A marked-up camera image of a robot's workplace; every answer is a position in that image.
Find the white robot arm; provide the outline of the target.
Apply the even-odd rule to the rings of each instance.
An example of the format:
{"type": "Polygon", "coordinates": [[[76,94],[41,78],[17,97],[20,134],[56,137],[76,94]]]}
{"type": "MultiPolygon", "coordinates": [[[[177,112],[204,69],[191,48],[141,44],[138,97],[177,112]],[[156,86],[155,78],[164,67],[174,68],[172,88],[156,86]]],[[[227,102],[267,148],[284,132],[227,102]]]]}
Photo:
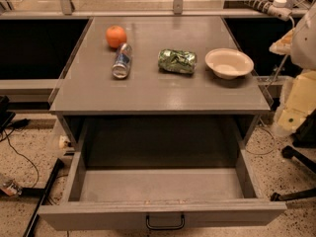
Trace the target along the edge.
{"type": "Polygon", "coordinates": [[[295,133],[316,110],[316,5],[302,17],[293,30],[274,42],[269,51],[288,54],[302,72],[286,81],[281,89],[272,131],[285,137],[295,133]]]}

